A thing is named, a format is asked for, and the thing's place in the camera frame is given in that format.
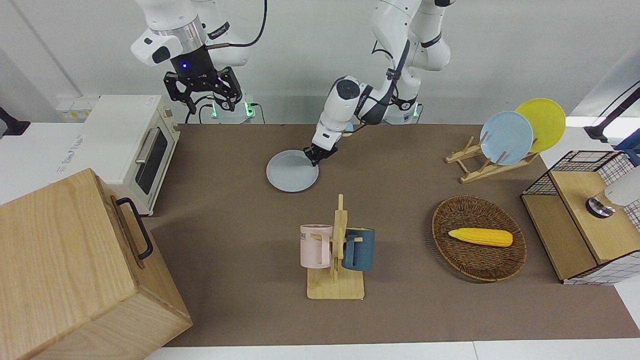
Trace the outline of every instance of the green indicator light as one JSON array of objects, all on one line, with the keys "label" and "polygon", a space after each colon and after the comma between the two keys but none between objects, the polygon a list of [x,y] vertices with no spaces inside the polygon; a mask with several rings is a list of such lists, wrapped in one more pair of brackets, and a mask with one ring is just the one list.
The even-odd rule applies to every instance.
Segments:
[{"label": "green indicator light", "polygon": [[251,107],[251,105],[249,105],[247,102],[245,102],[244,103],[244,108],[246,109],[246,116],[252,117],[253,116],[253,108]]}]

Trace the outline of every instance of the mug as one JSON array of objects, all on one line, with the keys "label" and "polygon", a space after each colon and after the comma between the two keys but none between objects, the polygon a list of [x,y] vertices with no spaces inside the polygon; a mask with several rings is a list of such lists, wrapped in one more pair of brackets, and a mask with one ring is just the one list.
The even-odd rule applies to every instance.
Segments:
[{"label": "mug", "polygon": [[300,265],[309,269],[322,269],[331,266],[331,225],[300,226]]},{"label": "mug", "polygon": [[348,270],[369,271],[373,266],[373,245],[376,237],[374,229],[348,227],[344,244],[342,267]]}]

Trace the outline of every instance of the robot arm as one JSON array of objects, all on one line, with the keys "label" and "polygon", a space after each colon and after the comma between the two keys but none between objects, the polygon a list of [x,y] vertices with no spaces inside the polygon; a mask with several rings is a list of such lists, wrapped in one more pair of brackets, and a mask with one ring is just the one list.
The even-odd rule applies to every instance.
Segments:
[{"label": "robot arm", "polygon": [[[144,64],[155,66],[170,60],[175,72],[167,72],[164,85],[173,101],[181,101],[195,114],[192,92],[212,91],[215,101],[233,111],[242,90],[230,66],[217,70],[208,42],[228,33],[213,0],[136,0],[145,13],[148,29],[133,43],[131,51]],[[214,55],[219,65],[244,65],[246,49]],[[182,83],[181,92],[177,83]]]},{"label": "robot arm", "polygon": [[[333,84],[312,145],[304,149],[313,166],[337,151],[335,143],[342,137],[352,116],[361,124],[377,125],[385,118],[390,106],[406,107],[404,110],[410,108],[420,87],[420,79],[410,67],[441,70],[448,64],[451,52],[442,40],[440,24],[444,8],[454,1],[378,1],[372,17],[373,32],[391,66],[380,89],[351,76],[340,78]],[[357,100],[351,97],[354,92],[344,96],[346,84],[358,87]]]}]

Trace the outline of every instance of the oven door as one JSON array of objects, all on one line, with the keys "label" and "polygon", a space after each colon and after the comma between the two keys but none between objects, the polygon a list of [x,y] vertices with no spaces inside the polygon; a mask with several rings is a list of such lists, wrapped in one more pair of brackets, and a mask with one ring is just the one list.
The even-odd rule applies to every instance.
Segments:
[{"label": "oven door", "polygon": [[175,147],[175,140],[160,114],[157,113],[156,117],[135,159],[135,171],[129,183],[131,191],[145,201],[149,213],[156,202],[157,193]]}]

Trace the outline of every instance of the wicker basket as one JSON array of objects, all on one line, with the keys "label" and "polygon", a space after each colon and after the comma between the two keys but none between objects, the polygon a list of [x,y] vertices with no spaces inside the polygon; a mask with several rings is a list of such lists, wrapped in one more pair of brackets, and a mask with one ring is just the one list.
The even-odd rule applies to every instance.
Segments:
[{"label": "wicker basket", "polygon": [[[449,236],[460,227],[500,229],[513,235],[509,247],[476,245]],[[527,246],[515,221],[498,205],[474,196],[456,196],[443,201],[431,224],[433,239],[442,256],[455,269],[482,281],[500,281],[517,274],[524,266]]]}]

